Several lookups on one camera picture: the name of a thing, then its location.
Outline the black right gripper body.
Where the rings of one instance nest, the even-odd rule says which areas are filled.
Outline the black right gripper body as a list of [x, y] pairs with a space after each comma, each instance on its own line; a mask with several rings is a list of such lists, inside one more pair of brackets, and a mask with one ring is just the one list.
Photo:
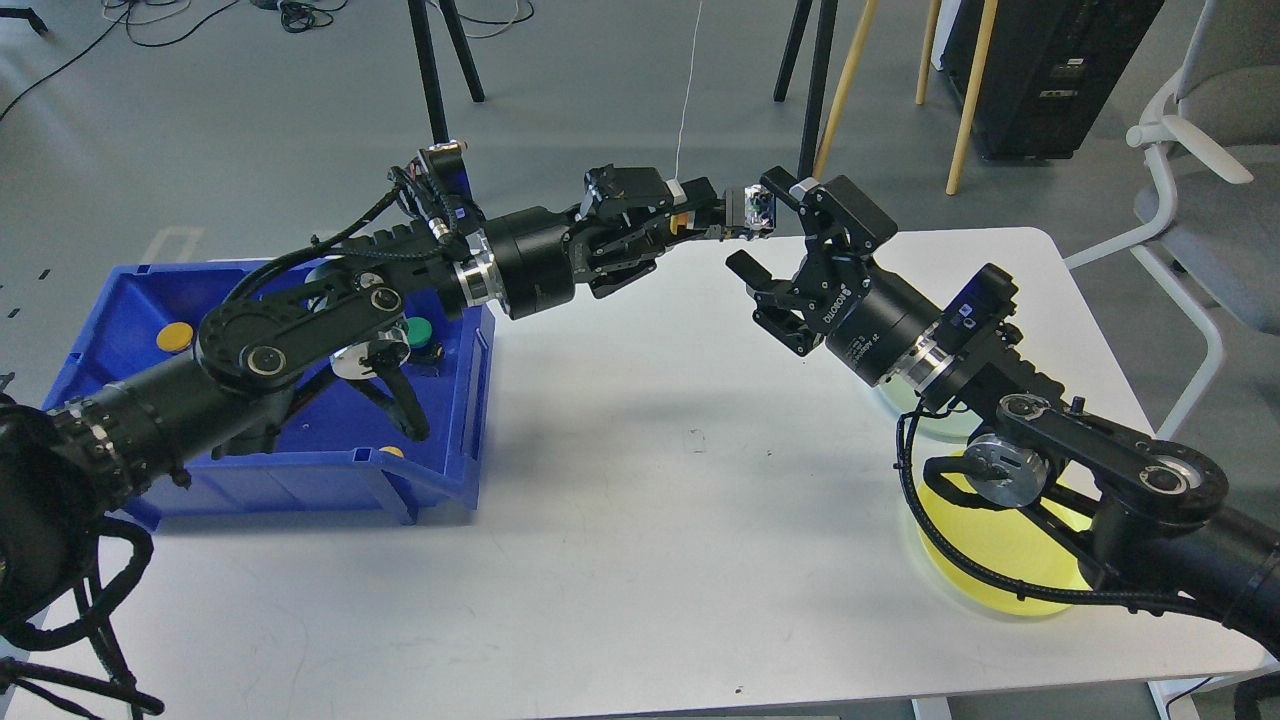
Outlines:
[[797, 356], [823, 346], [858, 378], [877, 386], [901, 370], [940, 309], [876, 264], [872, 250], [870, 242], [844, 236], [806, 241], [799, 269], [774, 283], [774, 319], [782, 343]]

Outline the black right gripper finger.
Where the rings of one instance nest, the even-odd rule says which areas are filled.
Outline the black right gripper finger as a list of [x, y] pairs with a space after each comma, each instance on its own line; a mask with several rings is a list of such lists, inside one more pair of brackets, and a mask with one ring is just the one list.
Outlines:
[[799, 314], [808, 302], [790, 281], [776, 279], [745, 250], [731, 254], [724, 265], [746, 286], [755, 302], [753, 320], [786, 348], [805, 357], [817, 347], [817, 333]]
[[899, 232], [897, 223], [846, 176], [820, 183], [773, 167], [760, 182], [799, 215], [812, 247], [831, 243], [837, 252], [869, 258]]

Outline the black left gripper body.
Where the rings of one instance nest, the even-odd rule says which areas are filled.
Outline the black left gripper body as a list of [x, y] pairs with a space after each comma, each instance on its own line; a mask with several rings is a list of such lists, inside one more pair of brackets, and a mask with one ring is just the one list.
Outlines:
[[605, 165], [584, 177], [576, 208], [541, 206], [485, 222], [485, 291], [511, 319], [568, 302], [585, 284], [595, 299], [653, 273], [664, 254], [654, 225], [669, 206], [655, 168]]

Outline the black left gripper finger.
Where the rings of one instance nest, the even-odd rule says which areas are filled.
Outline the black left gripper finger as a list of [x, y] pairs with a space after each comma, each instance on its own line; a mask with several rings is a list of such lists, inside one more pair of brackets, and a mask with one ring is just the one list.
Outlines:
[[664, 256], [681, 243], [723, 242], [727, 238], [722, 211], [684, 211], [655, 219], [655, 258]]
[[660, 200], [660, 213], [667, 215], [682, 214], [721, 214], [721, 195], [716, 191], [708, 178], [695, 178], [685, 182], [666, 179], [664, 187], [669, 195]]

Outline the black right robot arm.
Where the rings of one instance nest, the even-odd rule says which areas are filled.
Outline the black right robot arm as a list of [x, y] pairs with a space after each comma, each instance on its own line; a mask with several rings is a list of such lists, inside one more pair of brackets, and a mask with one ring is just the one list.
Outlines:
[[[826, 346], [869, 386], [905, 382], [916, 406], [897, 424], [900, 483], [928, 541], [966, 575], [1019, 600], [1119, 606], [1216, 621], [1277, 652], [1277, 532], [1226, 505], [1222, 469], [1185, 445], [1085, 410], [1018, 352], [1011, 275], [984, 264], [945, 307], [874, 260], [896, 223], [849, 178], [762, 186], [796, 211], [806, 252], [774, 278], [748, 252], [727, 266], [755, 323], [795, 354]], [[947, 502], [1016, 511], [1065, 548], [1088, 587], [1034, 584], [966, 556], [924, 510], [913, 477], [918, 421], [961, 406], [978, 418], [965, 450], [931, 457], [923, 480]]]

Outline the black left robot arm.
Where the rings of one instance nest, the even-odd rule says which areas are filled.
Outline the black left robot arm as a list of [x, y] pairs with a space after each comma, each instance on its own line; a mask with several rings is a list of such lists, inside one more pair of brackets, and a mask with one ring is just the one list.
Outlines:
[[462, 142], [436, 143], [390, 168], [390, 190], [370, 210], [247, 274], [177, 356], [50, 411], [3, 397], [3, 637], [32, 652], [87, 641], [108, 673], [5, 657], [4, 691], [82, 717], [87, 708], [49, 685], [118, 700], [133, 717], [160, 714], [110, 623], [154, 543], [113, 512], [159, 477], [189, 484], [187, 462], [207, 451], [270, 450], [285, 420], [338, 377], [402, 434], [425, 439], [428, 418], [404, 373], [411, 295], [434, 291], [448, 316], [497, 302], [520, 319], [568, 302], [577, 284], [603, 299], [678, 243], [774, 227], [773, 200], [758, 186], [721, 193], [704, 178], [613, 165], [585, 174], [576, 208], [486, 218], [463, 152]]

